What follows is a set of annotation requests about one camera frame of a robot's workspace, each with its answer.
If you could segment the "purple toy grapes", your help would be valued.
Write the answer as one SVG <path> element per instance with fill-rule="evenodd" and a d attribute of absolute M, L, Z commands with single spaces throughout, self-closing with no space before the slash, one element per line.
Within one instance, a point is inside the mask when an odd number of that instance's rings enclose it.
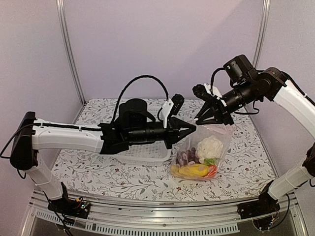
<path fill-rule="evenodd" d="M 199 164 L 199 159 L 196 156 L 196 148 L 191 147 L 186 151 L 177 152 L 177 156 L 175 159 L 176 165 L 178 166 L 187 166 Z"/>

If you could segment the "clear zip top bag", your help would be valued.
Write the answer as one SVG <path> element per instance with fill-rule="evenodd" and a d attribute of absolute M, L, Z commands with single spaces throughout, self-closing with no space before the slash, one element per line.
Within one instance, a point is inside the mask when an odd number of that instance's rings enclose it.
<path fill-rule="evenodd" d="M 221 166 L 229 148 L 234 128 L 231 125 L 199 125 L 188 135 L 172 160 L 174 177 L 211 180 Z"/>

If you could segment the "white toy cauliflower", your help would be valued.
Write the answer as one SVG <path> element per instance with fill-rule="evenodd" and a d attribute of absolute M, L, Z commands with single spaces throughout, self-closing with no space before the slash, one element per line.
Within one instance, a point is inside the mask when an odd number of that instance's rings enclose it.
<path fill-rule="evenodd" d="M 197 144 L 196 156 L 200 164 L 215 165 L 222 154 L 223 143 L 215 136 L 205 138 Z"/>

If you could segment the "white plastic basket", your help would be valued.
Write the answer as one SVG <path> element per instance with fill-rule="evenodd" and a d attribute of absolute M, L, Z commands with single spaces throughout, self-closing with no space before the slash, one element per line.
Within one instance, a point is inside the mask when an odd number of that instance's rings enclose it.
<path fill-rule="evenodd" d="M 158 167 L 170 156 L 171 150 L 166 148 L 164 141 L 156 141 L 152 144 L 129 146 L 129 150 L 116 154 L 114 158 L 123 164 Z"/>

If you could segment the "yellow toy fruit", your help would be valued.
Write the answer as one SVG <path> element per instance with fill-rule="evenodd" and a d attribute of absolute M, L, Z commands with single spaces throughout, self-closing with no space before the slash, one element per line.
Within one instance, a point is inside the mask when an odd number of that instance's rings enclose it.
<path fill-rule="evenodd" d="M 179 173 L 179 169 L 180 169 L 180 167 L 178 167 L 177 165 L 171 165 L 170 166 L 170 172 L 175 177 L 181 177 L 181 175 Z"/>
<path fill-rule="evenodd" d="M 185 177 L 198 178 L 206 176 L 208 169 L 209 167 L 207 165 L 194 164 L 191 166 L 182 166 L 178 172 Z"/>

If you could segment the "orange toy pumpkin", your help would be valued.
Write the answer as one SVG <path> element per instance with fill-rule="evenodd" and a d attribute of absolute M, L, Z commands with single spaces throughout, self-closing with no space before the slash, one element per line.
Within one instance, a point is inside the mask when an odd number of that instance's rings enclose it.
<path fill-rule="evenodd" d="M 208 168 L 208 173 L 207 173 L 206 177 L 213 178 L 217 173 L 217 166 L 216 165 L 209 165 L 208 167 L 209 168 Z"/>

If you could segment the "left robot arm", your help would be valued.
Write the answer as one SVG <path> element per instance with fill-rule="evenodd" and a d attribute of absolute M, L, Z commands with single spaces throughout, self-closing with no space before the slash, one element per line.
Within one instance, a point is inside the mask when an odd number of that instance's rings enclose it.
<path fill-rule="evenodd" d="M 117 103 L 110 123 L 97 126 L 79 126 L 52 123 L 27 112 L 13 134 L 10 164 L 23 171 L 62 213 L 70 213 L 72 200 L 66 187 L 58 182 L 49 168 L 38 157 L 41 149 L 76 149 L 101 155 L 114 155 L 127 151 L 130 146 L 163 141 L 166 149 L 196 130 L 196 126 L 176 117 L 183 98 L 167 99 L 158 116 L 148 111 L 143 99 L 134 98 Z"/>

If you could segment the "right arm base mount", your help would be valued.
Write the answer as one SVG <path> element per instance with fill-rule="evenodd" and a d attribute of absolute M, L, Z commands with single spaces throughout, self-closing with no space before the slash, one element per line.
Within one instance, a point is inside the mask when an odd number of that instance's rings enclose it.
<path fill-rule="evenodd" d="M 257 217 L 280 210 L 278 200 L 274 200 L 267 190 L 263 190 L 258 199 L 251 202 L 239 204 L 237 213 L 241 219 Z"/>

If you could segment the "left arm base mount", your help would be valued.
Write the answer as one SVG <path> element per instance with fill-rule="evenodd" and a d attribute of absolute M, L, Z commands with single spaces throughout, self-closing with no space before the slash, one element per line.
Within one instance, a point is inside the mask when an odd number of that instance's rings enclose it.
<path fill-rule="evenodd" d="M 57 200 L 49 200 L 48 209 L 63 215 L 87 219 L 91 209 L 91 202 L 84 200 L 82 197 L 76 200 L 70 199 L 63 182 L 61 182 L 61 186 L 63 190 L 62 197 Z"/>

